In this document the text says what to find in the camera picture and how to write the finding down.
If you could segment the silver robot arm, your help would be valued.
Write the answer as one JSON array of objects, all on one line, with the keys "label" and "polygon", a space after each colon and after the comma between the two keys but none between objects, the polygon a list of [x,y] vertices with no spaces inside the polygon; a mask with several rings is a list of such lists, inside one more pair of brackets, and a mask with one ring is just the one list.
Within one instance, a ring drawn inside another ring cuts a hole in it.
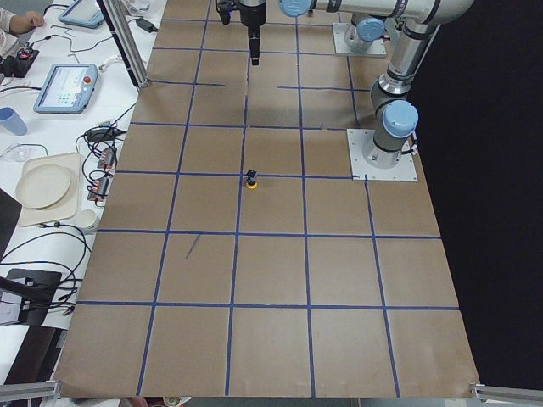
[{"label": "silver robot arm", "polygon": [[[316,1],[279,1],[280,10],[289,17],[311,13]],[[266,23],[265,1],[216,1],[216,11],[223,25],[230,23],[231,12],[238,11],[247,27],[249,56],[252,65],[260,62],[260,28]],[[353,13],[348,23],[333,23],[333,41],[338,55],[384,57],[385,19]]]},{"label": "silver robot arm", "polygon": [[378,119],[372,140],[363,147],[366,162],[390,169],[400,160],[406,139],[417,126],[418,112],[406,101],[412,81],[423,61],[434,33],[443,24],[461,17],[471,1],[280,1],[281,11],[291,17],[319,9],[406,20],[395,44],[386,72],[371,90]]}]

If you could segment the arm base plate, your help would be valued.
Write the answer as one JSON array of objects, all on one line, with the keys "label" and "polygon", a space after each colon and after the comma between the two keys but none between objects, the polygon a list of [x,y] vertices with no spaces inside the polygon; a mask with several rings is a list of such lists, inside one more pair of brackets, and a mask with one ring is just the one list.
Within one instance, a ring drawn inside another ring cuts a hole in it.
[{"label": "arm base plate", "polygon": [[348,129],[351,174],[359,181],[417,181],[408,141],[396,152],[385,152],[373,140],[375,130]]},{"label": "arm base plate", "polygon": [[387,54],[382,38],[362,40],[351,23],[333,23],[334,50],[340,56],[384,58]]}]

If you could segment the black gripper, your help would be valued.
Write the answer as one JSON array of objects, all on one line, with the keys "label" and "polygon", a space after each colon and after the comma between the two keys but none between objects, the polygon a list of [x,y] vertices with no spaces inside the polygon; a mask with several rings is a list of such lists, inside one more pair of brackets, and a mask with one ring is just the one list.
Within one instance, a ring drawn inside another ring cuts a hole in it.
[{"label": "black gripper", "polygon": [[249,56],[252,66],[260,63],[260,27],[266,23],[265,0],[238,0],[241,22],[248,28]]}]

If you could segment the person hand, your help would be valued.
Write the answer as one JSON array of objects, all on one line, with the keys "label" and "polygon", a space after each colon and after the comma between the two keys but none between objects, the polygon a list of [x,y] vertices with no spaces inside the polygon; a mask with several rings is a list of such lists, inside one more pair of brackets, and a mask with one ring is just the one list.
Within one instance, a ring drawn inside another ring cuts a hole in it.
[{"label": "person hand", "polygon": [[36,28],[44,25],[44,18],[41,14],[35,11],[29,11],[25,15],[29,27]]}]

